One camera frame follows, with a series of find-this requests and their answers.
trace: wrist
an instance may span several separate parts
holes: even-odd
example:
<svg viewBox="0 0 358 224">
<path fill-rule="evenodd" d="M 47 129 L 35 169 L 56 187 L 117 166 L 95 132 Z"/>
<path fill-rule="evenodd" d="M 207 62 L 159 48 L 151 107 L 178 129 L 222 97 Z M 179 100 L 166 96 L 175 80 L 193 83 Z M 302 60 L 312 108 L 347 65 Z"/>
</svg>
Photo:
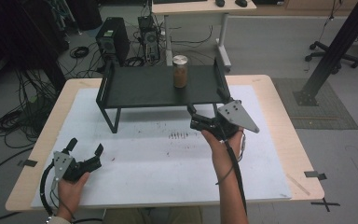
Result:
<svg viewBox="0 0 358 224">
<path fill-rule="evenodd" d="M 67 220 L 68 222 L 72 221 L 72 215 L 65 208 L 59 207 L 56 217 L 61 217 Z"/>
</svg>

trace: wooden table edge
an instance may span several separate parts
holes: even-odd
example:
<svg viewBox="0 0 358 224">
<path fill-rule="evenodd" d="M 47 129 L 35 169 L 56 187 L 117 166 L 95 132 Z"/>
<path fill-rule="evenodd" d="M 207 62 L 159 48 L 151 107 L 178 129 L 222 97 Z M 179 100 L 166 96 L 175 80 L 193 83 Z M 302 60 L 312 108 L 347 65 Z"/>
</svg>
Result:
<svg viewBox="0 0 358 224">
<path fill-rule="evenodd" d="M 231 13 L 256 10 L 254 2 L 249 1 L 247 7 L 239 7 L 234 0 L 226 1 L 224 7 L 218 7 L 214 0 L 207 2 L 189 2 L 181 4 L 153 4 L 152 12 L 155 15 L 203 14 L 203 13 Z"/>
</svg>

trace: caster wheel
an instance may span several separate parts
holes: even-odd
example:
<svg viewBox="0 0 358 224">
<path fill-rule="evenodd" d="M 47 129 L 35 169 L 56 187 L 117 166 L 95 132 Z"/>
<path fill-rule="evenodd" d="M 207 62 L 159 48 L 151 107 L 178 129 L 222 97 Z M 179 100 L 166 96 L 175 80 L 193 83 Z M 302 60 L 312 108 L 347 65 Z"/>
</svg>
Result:
<svg viewBox="0 0 358 224">
<path fill-rule="evenodd" d="M 353 63 L 353 64 L 351 65 L 352 68 L 356 68 L 357 66 L 358 66 L 358 63 Z"/>
<path fill-rule="evenodd" d="M 335 75 L 335 74 L 338 73 L 338 71 L 339 71 L 339 69 L 335 67 L 335 68 L 333 69 L 333 71 L 331 71 L 331 74 Z"/>
<path fill-rule="evenodd" d="M 316 45 L 315 45 L 315 44 L 311 44 L 311 45 L 310 45 L 310 49 L 316 49 Z"/>
<path fill-rule="evenodd" d="M 306 62 L 310 62 L 310 60 L 312 60 L 312 57 L 311 57 L 310 55 L 308 55 L 308 56 L 305 57 L 305 61 L 306 61 Z"/>
</svg>

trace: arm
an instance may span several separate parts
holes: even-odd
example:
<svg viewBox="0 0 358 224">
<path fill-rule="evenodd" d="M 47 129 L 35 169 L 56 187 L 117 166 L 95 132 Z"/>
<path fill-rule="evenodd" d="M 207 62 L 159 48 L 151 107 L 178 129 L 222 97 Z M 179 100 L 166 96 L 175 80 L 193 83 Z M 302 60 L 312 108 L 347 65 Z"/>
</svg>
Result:
<svg viewBox="0 0 358 224">
<path fill-rule="evenodd" d="M 217 141 L 208 131 L 202 131 L 202 135 L 211 147 L 213 167 L 218 181 L 221 182 L 219 184 L 221 223 L 248 223 L 248 217 L 238 188 L 237 177 L 234 171 L 231 170 L 232 162 L 228 156 L 226 145 Z M 237 157 L 240 155 L 241 139 L 242 132 L 237 132 L 228 141 Z"/>
<path fill-rule="evenodd" d="M 61 217 L 71 222 L 73 213 L 77 210 L 80 203 L 80 196 L 84 185 L 89 179 L 90 173 L 83 174 L 76 183 L 60 180 L 58 183 L 58 195 L 60 204 L 58 206 L 57 217 Z"/>
</svg>

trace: person's left hand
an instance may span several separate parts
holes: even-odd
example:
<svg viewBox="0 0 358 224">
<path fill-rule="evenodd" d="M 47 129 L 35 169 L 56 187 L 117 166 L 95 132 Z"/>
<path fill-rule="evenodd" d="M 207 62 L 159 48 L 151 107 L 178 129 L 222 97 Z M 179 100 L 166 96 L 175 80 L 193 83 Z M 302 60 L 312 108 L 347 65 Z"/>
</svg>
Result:
<svg viewBox="0 0 358 224">
<path fill-rule="evenodd" d="M 62 217 L 71 222 L 72 215 L 79 206 L 81 193 L 89 176 L 90 173 L 83 174 L 76 183 L 63 179 L 60 180 L 58 183 L 60 204 L 58 206 L 57 217 Z"/>
</svg>

